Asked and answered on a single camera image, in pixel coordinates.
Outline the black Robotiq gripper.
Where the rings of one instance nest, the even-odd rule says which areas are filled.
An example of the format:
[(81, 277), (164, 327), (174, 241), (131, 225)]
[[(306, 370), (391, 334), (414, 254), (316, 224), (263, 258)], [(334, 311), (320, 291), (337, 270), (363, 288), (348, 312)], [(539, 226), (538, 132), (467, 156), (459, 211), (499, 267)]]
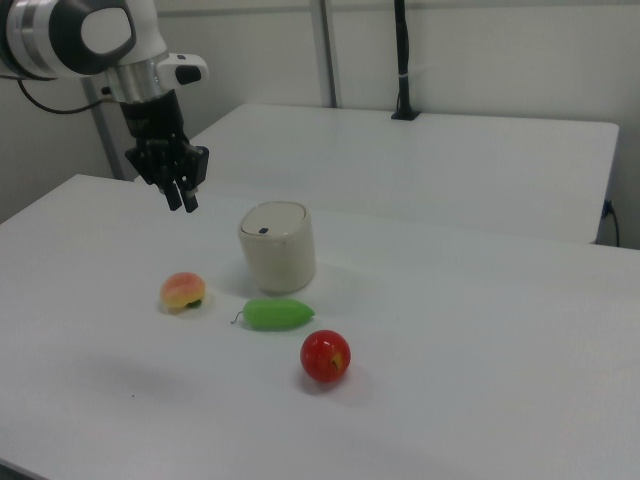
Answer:
[(198, 187), (206, 179), (209, 150), (184, 144), (174, 178), (166, 151), (148, 143), (188, 142), (176, 92), (146, 102), (123, 103), (122, 114), (136, 145), (125, 152), (126, 159), (148, 185), (155, 185), (165, 196), (171, 211), (181, 207), (182, 199), (185, 210), (194, 212)]

